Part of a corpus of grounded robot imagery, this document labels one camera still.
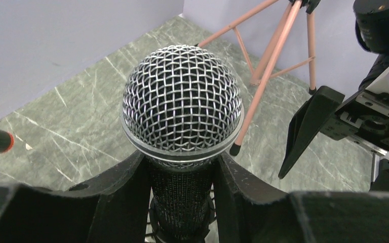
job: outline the silver microphone head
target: silver microphone head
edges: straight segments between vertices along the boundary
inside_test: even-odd
[[[121,120],[132,144],[163,161],[206,160],[228,148],[243,106],[232,71],[214,54],[187,45],[159,49],[134,68]]]
[[[151,225],[158,222],[169,242],[194,240],[214,219],[212,161],[241,129],[239,94],[231,70],[198,47],[159,49],[129,75],[121,120],[131,143],[149,158]]]

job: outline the microphone holder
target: microphone holder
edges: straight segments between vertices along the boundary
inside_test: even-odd
[[[68,191],[0,184],[0,243],[144,242],[147,236],[160,242],[156,232],[145,233],[147,163],[136,151]],[[220,242],[389,242],[389,192],[287,194],[226,153],[214,160],[214,168]],[[389,171],[378,178],[372,187],[389,191]],[[186,242],[204,242],[202,237]]]
[[[290,0],[287,8],[284,11],[284,14],[281,20],[278,23],[278,27],[276,28],[272,38],[270,39],[269,44],[267,45],[263,56],[260,59],[259,64],[254,69],[251,64],[250,58],[248,56],[247,50],[245,48],[244,42],[242,41],[242,37],[237,29],[237,26],[247,19],[253,17],[257,13],[271,6],[272,4],[278,2],[278,0],[266,0],[251,9],[240,18],[227,25],[220,31],[212,34],[210,37],[206,38],[204,41],[196,44],[196,46],[203,48],[211,41],[219,38],[223,34],[227,33],[230,30],[233,30],[237,36],[239,45],[241,46],[242,53],[244,54],[245,60],[250,68],[251,76],[251,84],[259,85],[257,88],[256,94],[253,97],[253,101],[248,109],[247,115],[244,120],[244,124],[241,132],[238,135],[235,143],[230,149],[230,154],[232,156],[236,156],[239,154],[241,149],[242,141],[247,133],[248,127],[253,119],[255,110],[260,102],[261,96],[263,95],[264,89],[266,87],[269,79],[277,77],[281,74],[287,73],[293,69],[299,68],[305,64],[309,64],[309,94],[313,95],[316,91],[316,76],[315,76],[315,21],[314,21],[314,9],[320,3],[320,0]],[[287,40],[287,37],[290,33],[290,30],[293,26],[293,23],[296,19],[296,16],[302,7],[306,7],[306,19],[307,19],[307,30],[308,30],[308,59],[305,61],[296,64],[292,67],[281,70],[277,73],[272,74],[273,69],[278,61],[278,57],[284,47],[284,43]]]

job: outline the tripod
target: tripod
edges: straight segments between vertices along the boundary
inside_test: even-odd
[[[241,35],[237,29],[237,26],[244,22],[245,20],[251,18],[255,14],[261,12],[262,10],[266,9],[267,7],[271,6],[272,4],[278,2],[278,0],[266,0],[253,8],[252,10],[245,13],[243,16],[229,24],[228,26],[224,27],[220,31],[214,33],[210,37],[206,38],[204,41],[197,44],[198,47],[204,47],[211,41],[217,39],[218,37],[222,36],[223,34],[227,33],[231,29],[235,32],[239,45],[241,46],[242,53],[244,54],[244,58],[248,64],[248,67],[251,71],[251,80],[250,83],[252,85],[259,85],[257,88],[257,91],[253,97],[253,101],[251,102],[251,105],[248,109],[247,115],[245,117],[244,123],[242,125],[241,132],[239,133],[235,143],[230,149],[230,154],[233,156],[238,155],[242,141],[245,137],[245,134],[248,131],[248,127],[251,123],[251,120],[253,119],[254,113],[256,111],[256,108],[260,102],[260,99],[263,95],[264,89],[266,88],[267,82],[269,79],[277,77],[281,74],[287,73],[293,69],[296,69],[298,67],[301,67],[305,64],[309,63],[309,93],[312,95],[317,91],[316,88],[316,77],[315,77],[315,22],[314,22],[314,9],[317,7],[320,0],[290,0],[290,3],[288,4],[287,8],[284,11],[284,14],[278,24],[278,27],[274,34],[272,35],[272,38],[267,45],[263,56],[260,59],[259,64],[257,65],[256,69],[253,68],[253,65],[250,61],[250,58],[248,56],[247,50],[245,48],[245,45],[242,41]],[[281,70],[277,73],[272,74],[272,71],[278,61],[278,57],[284,47],[284,43],[290,33],[290,30],[293,26],[293,23],[296,19],[296,16],[300,10],[300,8],[308,6],[307,7],[307,28],[308,28],[308,55],[309,58],[297,65],[294,65],[292,67],[289,67],[287,69]]]

